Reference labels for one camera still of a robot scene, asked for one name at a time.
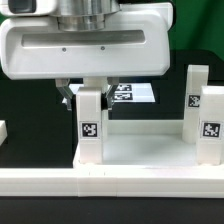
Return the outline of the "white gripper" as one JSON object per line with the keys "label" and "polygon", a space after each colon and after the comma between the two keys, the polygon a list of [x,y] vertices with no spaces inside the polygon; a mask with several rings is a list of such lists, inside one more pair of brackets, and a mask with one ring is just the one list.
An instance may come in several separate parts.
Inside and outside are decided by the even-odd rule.
{"label": "white gripper", "polygon": [[73,111],[69,78],[108,77],[111,110],[118,77],[161,76],[170,67],[170,2],[0,2],[0,64],[11,79],[56,79]]}

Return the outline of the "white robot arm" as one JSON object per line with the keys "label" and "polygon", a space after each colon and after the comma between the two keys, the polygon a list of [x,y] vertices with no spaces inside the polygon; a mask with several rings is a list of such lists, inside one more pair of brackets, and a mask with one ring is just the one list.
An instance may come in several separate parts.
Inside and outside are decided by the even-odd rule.
{"label": "white robot arm", "polygon": [[5,75],[53,79],[67,99],[69,81],[81,79],[88,95],[108,108],[121,77],[162,76],[170,67],[169,1],[0,0],[0,13]]}

